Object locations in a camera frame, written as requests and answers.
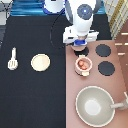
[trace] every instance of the pink surface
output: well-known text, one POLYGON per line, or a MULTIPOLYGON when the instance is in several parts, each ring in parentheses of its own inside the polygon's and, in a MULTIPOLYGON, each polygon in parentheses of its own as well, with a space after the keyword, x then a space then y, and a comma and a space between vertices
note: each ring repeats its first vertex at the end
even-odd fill
MULTIPOLYGON (((79 76, 75 72, 75 61, 78 58, 70 46, 66 48, 66 128, 92 128, 84 123, 77 115, 75 100, 79 91, 87 86, 99 86, 110 93, 115 103, 124 100, 126 87, 117 55, 114 41, 96 41, 88 43, 89 57, 93 66, 90 75, 79 76), (111 48, 111 55, 100 57, 95 52, 96 46, 106 44, 111 48), (103 76, 98 71, 98 64, 102 61, 109 61, 114 64, 115 72, 111 76, 103 76)), ((128 128, 128 110, 116 110, 111 123, 103 128, 128 128)))

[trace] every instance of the black circle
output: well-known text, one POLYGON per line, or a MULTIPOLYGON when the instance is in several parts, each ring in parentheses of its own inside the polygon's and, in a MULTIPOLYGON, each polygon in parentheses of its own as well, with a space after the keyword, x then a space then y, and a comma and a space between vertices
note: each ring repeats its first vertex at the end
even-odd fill
POLYGON ((98 70, 102 75, 110 76, 115 72, 115 67, 108 61, 103 61, 98 65, 98 70))
POLYGON ((87 56, 88 53, 89 53, 89 49, 88 49, 88 47, 85 47, 84 50, 82 50, 82 51, 74 51, 74 53, 75 53, 76 56, 79 56, 79 55, 87 56))
POLYGON ((111 54, 111 49, 105 44, 100 44, 96 47, 96 53, 101 57, 107 57, 111 54))
POLYGON ((77 14, 83 20, 89 20, 92 16, 92 8, 88 4, 82 4, 77 9, 77 14))

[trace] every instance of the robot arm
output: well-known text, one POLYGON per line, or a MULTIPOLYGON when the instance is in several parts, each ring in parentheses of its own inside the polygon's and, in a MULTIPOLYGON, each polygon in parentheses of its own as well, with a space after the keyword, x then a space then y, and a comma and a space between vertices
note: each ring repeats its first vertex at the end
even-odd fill
POLYGON ((73 25, 65 28, 64 43, 82 40, 79 45, 86 45, 87 42, 97 39, 99 32, 90 30, 90 27, 93 22, 93 15, 99 10, 100 5, 101 0, 69 0, 66 2, 66 18, 73 25))

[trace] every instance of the small container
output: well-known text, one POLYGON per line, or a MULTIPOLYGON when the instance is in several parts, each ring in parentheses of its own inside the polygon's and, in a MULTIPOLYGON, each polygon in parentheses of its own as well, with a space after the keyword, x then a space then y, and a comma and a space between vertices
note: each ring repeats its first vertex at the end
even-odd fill
POLYGON ((86 45, 81 45, 81 46, 73 46, 71 45, 71 48, 74 50, 74 51, 82 51, 86 48, 86 45))
POLYGON ((91 68, 92 68, 92 61, 88 57, 85 57, 85 55, 79 55, 79 58, 75 62, 75 71, 79 75, 88 76, 91 68), (82 61, 84 61, 86 63, 87 69, 82 70, 79 67, 78 63, 79 63, 80 60, 82 60, 82 61))

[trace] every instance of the small pot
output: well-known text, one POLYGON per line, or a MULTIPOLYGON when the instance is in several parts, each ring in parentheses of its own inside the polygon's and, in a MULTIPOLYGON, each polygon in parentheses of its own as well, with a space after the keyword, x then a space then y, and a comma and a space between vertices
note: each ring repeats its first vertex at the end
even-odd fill
POLYGON ((91 70, 91 68, 92 68, 92 61, 88 57, 85 57, 85 55, 79 55, 79 58, 75 62, 75 71, 79 75, 88 76, 89 75, 89 71, 91 70), (86 70, 83 70, 83 69, 81 69, 79 67, 78 62, 80 60, 83 60, 84 62, 86 62, 86 64, 87 64, 87 69, 86 70))

